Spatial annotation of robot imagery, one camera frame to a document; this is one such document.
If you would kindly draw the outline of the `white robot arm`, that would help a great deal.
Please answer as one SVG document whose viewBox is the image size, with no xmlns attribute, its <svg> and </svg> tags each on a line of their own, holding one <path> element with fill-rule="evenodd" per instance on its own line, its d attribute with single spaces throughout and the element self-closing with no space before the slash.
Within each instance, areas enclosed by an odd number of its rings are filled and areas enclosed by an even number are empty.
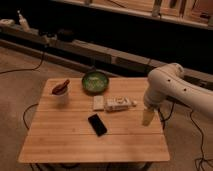
<svg viewBox="0 0 213 171">
<path fill-rule="evenodd" d="M 173 97 L 191 109 L 213 119 L 213 91 L 193 85 L 184 79 L 184 68 L 178 63 L 166 64 L 148 74 L 148 88 L 143 101 L 142 125 L 148 126 L 167 96 Z"/>
</svg>

